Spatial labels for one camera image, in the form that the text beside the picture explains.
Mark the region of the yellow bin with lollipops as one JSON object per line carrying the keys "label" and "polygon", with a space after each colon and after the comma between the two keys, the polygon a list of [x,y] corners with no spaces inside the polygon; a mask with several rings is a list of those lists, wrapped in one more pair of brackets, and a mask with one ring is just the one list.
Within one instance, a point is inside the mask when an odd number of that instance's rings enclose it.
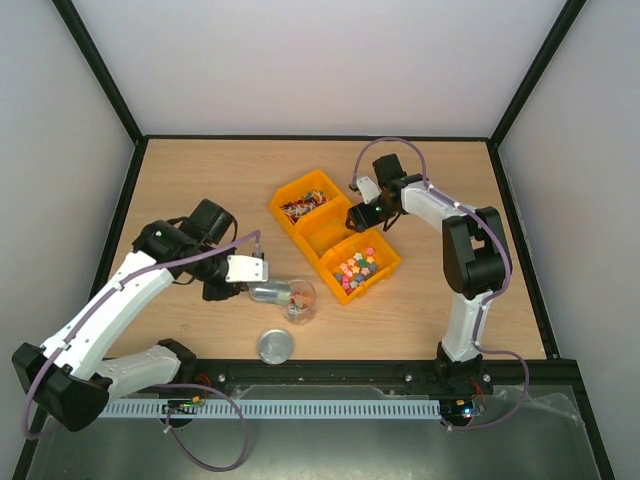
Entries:
{"label": "yellow bin with lollipops", "polygon": [[302,220],[343,197],[324,171],[313,170],[280,187],[269,202],[269,211],[287,233],[292,233]]}

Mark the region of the yellow bin with star candies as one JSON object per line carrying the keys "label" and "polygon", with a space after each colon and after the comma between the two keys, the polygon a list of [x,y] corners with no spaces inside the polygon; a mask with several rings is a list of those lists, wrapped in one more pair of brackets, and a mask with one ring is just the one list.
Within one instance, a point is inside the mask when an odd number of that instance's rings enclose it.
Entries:
{"label": "yellow bin with star candies", "polygon": [[318,272],[339,303],[347,305],[389,279],[400,263],[401,257],[384,237],[368,230],[329,249],[320,259]]}

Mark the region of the metal candy scoop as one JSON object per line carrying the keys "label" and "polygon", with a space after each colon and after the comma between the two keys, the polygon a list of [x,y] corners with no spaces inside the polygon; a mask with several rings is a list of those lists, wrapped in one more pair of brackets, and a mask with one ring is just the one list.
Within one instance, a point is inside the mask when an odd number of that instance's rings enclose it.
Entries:
{"label": "metal candy scoop", "polygon": [[249,285],[248,293],[258,303],[286,306],[290,302],[292,290],[287,282],[257,282]]}

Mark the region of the round metal jar lid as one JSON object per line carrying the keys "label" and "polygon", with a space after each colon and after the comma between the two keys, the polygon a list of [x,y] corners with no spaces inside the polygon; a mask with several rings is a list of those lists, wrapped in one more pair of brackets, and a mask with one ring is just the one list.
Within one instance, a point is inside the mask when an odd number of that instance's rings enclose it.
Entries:
{"label": "round metal jar lid", "polygon": [[269,329],[259,338],[257,351],[268,365],[279,365],[289,360],[294,352],[293,336],[284,329]]}

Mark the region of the clear glass jar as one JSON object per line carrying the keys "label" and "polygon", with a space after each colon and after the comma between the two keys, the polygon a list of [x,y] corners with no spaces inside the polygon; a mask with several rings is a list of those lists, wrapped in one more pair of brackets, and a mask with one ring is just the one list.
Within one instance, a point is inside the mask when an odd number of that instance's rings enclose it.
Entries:
{"label": "clear glass jar", "polygon": [[294,325],[309,323],[316,312],[316,290],[311,282],[292,279],[287,282],[289,293],[286,297],[285,317]]}

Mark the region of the yellow bin with popsicle candies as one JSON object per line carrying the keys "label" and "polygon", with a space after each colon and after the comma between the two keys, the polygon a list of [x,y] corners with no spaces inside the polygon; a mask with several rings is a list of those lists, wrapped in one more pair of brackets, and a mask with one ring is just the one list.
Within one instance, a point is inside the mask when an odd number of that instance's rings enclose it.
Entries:
{"label": "yellow bin with popsicle candies", "polygon": [[303,215],[293,226],[291,239],[314,269],[329,250],[356,234],[346,227],[352,206],[347,198],[335,198]]}

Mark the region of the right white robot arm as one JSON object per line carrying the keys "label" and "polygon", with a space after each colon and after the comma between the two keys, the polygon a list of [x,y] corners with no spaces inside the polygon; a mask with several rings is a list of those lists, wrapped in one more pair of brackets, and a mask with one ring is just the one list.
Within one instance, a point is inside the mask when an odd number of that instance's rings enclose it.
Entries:
{"label": "right white robot arm", "polygon": [[441,234],[443,273],[453,292],[447,331],[437,346],[435,382],[455,392],[483,380],[481,336],[494,299],[510,283],[512,264],[499,212],[474,209],[438,189],[423,174],[407,174],[395,154],[373,162],[376,178],[352,176],[362,202],[345,226],[362,233],[414,215]]}

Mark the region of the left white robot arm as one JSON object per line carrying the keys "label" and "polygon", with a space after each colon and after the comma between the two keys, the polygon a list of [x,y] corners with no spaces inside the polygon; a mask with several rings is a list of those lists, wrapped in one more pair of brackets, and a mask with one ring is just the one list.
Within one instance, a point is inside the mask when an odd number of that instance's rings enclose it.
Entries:
{"label": "left white robot arm", "polygon": [[39,345],[22,343],[11,362],[32,406],[70,432],[86,428],[113,401],[158,385],[195,389],[196,355],[166,338],[120,358],[107,351],[153,298],[182,275],[203,285],[206,301],[240,293],[232,262],[242,243],[236,218],[209,199],[188,216],[156,220],[88,304]]}

